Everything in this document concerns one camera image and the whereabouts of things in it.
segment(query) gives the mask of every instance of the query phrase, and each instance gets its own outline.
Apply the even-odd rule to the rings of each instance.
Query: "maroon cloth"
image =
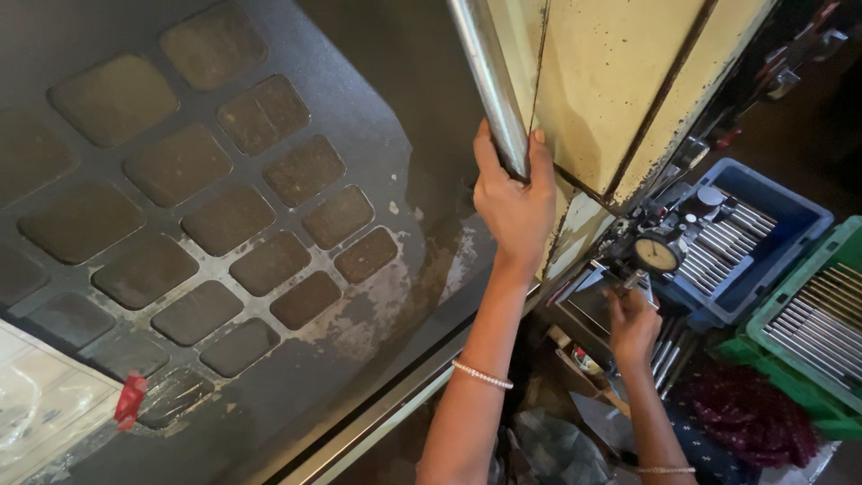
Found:
[[[695,374],[686,388],[704,431],[760,467],[804,468],[818,449],[805,410],[753,368],[720,366]]]

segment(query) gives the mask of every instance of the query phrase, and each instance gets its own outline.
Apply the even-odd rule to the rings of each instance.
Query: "blue plastic crate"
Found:
[[[808,243],[832,225],[832,213],[767,179],[736,160],[718,161],[685,197],[703,186],[715,186],[777,221],[772,232],[750,254],[753,261],[730,284],[709,297],[683,278],[659,283],[659,291],[692,310],[692,321],[725,326],[765,297],[784,270]]]

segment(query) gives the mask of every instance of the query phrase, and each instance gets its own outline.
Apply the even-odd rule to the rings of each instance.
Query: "cream painted panel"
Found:
[[[615,220],[613,214],[585,192],[577,191],[559,228],[559,236],[553,254],[548,259],[544,280],[554,278],[573,262],[581,259],[592,243]]]
[[[622,205],[660,169],[713,97],[776,0],[721,0],[680,70],[613,202]]]
[[[524,127],[533,118],[545,0],[488,0]]]
[[[595,192],[608,188],[701,5],[552,2],[535,126],[557,164]]]

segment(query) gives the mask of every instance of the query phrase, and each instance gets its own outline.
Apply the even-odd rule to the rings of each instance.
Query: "metal pin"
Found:
[[[656,389],[661,387],[662,382],[667,378],[667,373],[670,371],[671,365],[673,365],[673,362],[677,360],[677,357],[679,357],[679,353],[682,351],[683,346],[688,343],[692,333],[694,332],[686,329],[686,332],[679,337],[677,345],[671,349],[671,354],[667,357],[667,360],[665,360],[665,363],[661,366],[659,375],[655,378]]]
[[[799,292],[802,296],[816,302],[815,305],[817,307],[819,307],[821,309],[822,308],[828,309],[828,312],[833,317],[836,317],[836,316],[838,317],[837,320],[839,320],[841,322],[848,323],[848,324],[853,324],[855,326],[860,325],[860,322],[854,322],[854,320],[856,320],[856,318],[851,313],[848,313],[846,310],[839,308],[838,306],[834,305],[834,303],[832,301],[830,301],[828,299],[824,299],[819,294],[812,293],[811,291],[809,291],[808,287],[804,287]]]
[[[679,267],[679,272],[688,280],[691,284],[698,287],[701,291],[705,292],[709,296],[712,296],[712,292],[715,291],[715,288],[712,287],[710,283],[703,280],[703,278],[699,278],[696,274],[693,274],[689,271],[685,266]]]
[[[782,334],[780,331],[774,328],[770,328],[769,330],[764,328],[762,329],[762,331],[766,335],[774,338],[777,342],[781,343],[782,346],[789,350],[791,353],[803,359],[808,365],[831,377],[834,381],[838,382],[845,389],[850,390],[850,387],[842,380],[844,375],[840,371],[835,370],[825,362],[820,361],[820,359],[810,354],[807,350],[800,348],[798,345],[795,345],[791,339],[787,338],[787,336]]]
[[[743,237],[738,232],[735,232],[735,230],[731,230],[727,224],[715,224],[712,227],[715,227],[716,231],[732,240],[737,247],[741,248],[746,253],[754,251],[754,243],[747,237]]]
[[[725,236],[718,234],[717,232],[712,230],[711,227],[712,226],[708,226],[705,230],[703,230],[703,232],[701,232],[701,236],[713,239],[717,243],[724,246],[725,250],[727,251],[733,251],[734,255],[738,256],[740,260],[742,260],[742,258],[746,256],[746,253],[744,251],[740,251],[734,247],[733,241],[730,241]]]
[[[860,299],[858,296],[854,295],[853,293],[848,292],[845,288],[843,288],[839,285],[836,285],[832,281],[828,280],[825,273],[818,274],[817,280],[820,281],[822,284],[834,289],[836,292],[843,294],[848,299],[852,299],[852,301],[856,302],[857,306],[862,305],[862,299]]]
[[[653,359],[653,377],[658,373],[659,366],[667,358],[668,352],[671,351],[671,347],[673,347],[674,342],[679,338],[679,334],[682,333],[683,329],[684,325],[678,324],[678,320],[674,321],[673,328],[668,332],[667,340],[662,343],[658,356]]]
[[[847,271],[849,271],[850,273],[852,273],[852,275],[851,275],[851,276],[852,276],[852,277],[854,277],[856,280],[860,280],[860,279],[862,279],[862,273],[860,273],[859,271],[856,271],[856,270],[855,270],[855,269],[853,269],[853,268],[850,268],[849,266],[847,266],[847,265],[846,265],[846,264],[844,264],[843,262],[838,263],[838,266],[841,266],[841,267],[842,267],[842,268],[844,268],[845,270],[847,270]]]
[[[823,331],[835,335],[836,340],[845,343],[848,347],[854,348],[857,351],[862,351],[862,335],[853,332],[850,327],[843,324],[835,324],[820,317],[813,309],[806,310],[802,302],[793,300],[784,308],[783,314],[790,318],[803,322],[803,324],[812,324],[823,329]]]
[[[775,227],[770,226],[769,224],[764,224],[759,217],[752,214],[750,211],[747,211],[744,205],[737,205],[734,215],[741,219],[745,219],[748,225],[752,226],[753,229],[765,232],[767,235],[772,231],[773,227]]]
[[[724,264],[724,261],[718,259],[720,256],[713,255],[712,251],[710,251],[708,248],[705,248],[705,247],[698,245],[697,242],[693,243],[691,245],[691,247],[693,249],[697,249],[697,255],[702,256],[703,258],[706,258],[706,259],[712,261],[715,264],[715,266],[717,268],[719,268],[721,271],[723,271],[727,274],[730,274],[730,272],[733,271],[732,267]]]
[[[744,232],[744,229],[737,227],[737,225],[734,224],[734,222],[730,219],[723,221],[718,225],[724,226],[726,229],[736,234],[739,238],[745,239],[752,247],[757,246],[758,243],[761,241],[759,238],[757,240],[752,239],[749,234]]]
[[[848,320],[844,315],[841,315],[839,312],[833,309],[832,306],[829,305],[829,303],[821,302],[819,299],[813,299],[810,295],[805,293],[799,293],[797,297],[800,301],[804,302],[808,306],[811,306],[812,308],[815,308],[824,317],[833,320],[837,324],[841,324],[846,327],[852,327],[854,329],[858,328],[857,325],[852,324],[850,320]]]
[[[726,280],[730,275],[730,273],[726,272],[714,262],[707,260],[700,251],[689,251],[688,258],[691,258],[693,261],[696,261],[705,268],[709,268],[709,271],[721,278],[722,281]]]
[[[702,261],[698,260],[696,257],[693,257],[691,255],[691,253],[689,253],[689,257],[685,258],[685,263],[691,263],[692,265],[694,265],[698,268],[702,268],[704,270],[704,273],[707,274],[711,280],[716,281],[717,285],[720,285],[721,282],[724,281],[724,279],[727,277],[727,276],[722,277],[720,274],[718,274],[718,272],[713,270],[710,267],[710,265],[704,264]]]
[[[859,355],[853,352],[836,346],[830,339],[822,334],[811,331],[807,327],[797,327],[789,322],[786,318],[778,316],[773,323],[778,323],[784,326],[791,335],[799,337],[809,343],[813,348],[824,351],[826,356],[829,356],[836,364],[844,367],[845,371],[862,378],[862,367],[859,366],[862,361],[859,360]]]
[[[720,257],[727,259],[728,261],[732,262],[734,266],[736,266],[742,262],[742,258],[739,258],[736,255],[731,254],[730,251],[727,251],[727,249],[725,248],[725,246],[723,244],[715,241],[714,239],[709,237],[709,235],[701,233],[697,239],[703,240],[703,242],[706,243],[708,246],[712,247]]]
[[[823,272],[822,274],[826,275],[827,277],[829,277],[833,281],[835,281],[841,285],[844,285],[844,287],[847,288],[848,290],[862,294],[862,286],[856,287],[854,285],[855,281],[853,281],[853,279],[850,278],[849,276],[847,276],[846,274],[843,274],[841,271],[839,271],[835,268],[827,268],[826,271]]]
[[[714,225],[707,226],[707,228],[703,231],[714,237],[715,239],[718,239],[719,241],[727,244],[727,246],[733,251],[735,251],[738,255],[744,257],[746,254],[748,254],[750,250],[739,244],[738,241],[735,241],[732,237],[717,230]]]
[[[809,280],[809,283],[820,288],[824,292],[833,295],[835,298],[840,299],[842,302],[844,302],[847,305],[849,305],[850,307],[852,307],[854,309],[854,312],[857,315],[860,315],[859,312],[862,311],[862,305],[860,305],[860,301],[858,298],[856,298],[852,295],[850,295],[848,298],[846,296],[847,295],[846,292],[844,292],[840,288],[836,287],[832,283],[829,283],[828,281],[824,280],[823,278],[821,278],[819,276],[815,276],[814,278]]]
[[[660,399],[664,400],[665,397],[667,397],[667,394],[671,392],[673,385],[677,383],[679,376],[682,375],[683,369],[685,369],[685,364],[688,363],[688,361],[691,360],[691,356],[695,354],[695,350],[697,350],[697,339],[692,340],[682,356],[679,357],[679,363],[674,368],[673,372],[671,372],[671,376],[667,378],[667,384],[665,385],[665,390],[662,391],[659,396]]]
[[[824,292],[820,288],[812,285],[811,281],[809,281],[809,283],[806,284],[801,291],[808,292],[809,294],[815,294],[817,298],[824,304],[829,303],[838,306],[838,308],[840,308],[840,312],[843,315],[845,315],[847,318],[850,318],[851,320],[856,320],[857,322],[862,324],[862,317],[860,317],[854,309],[835,298],[835,296],[831,293]]]

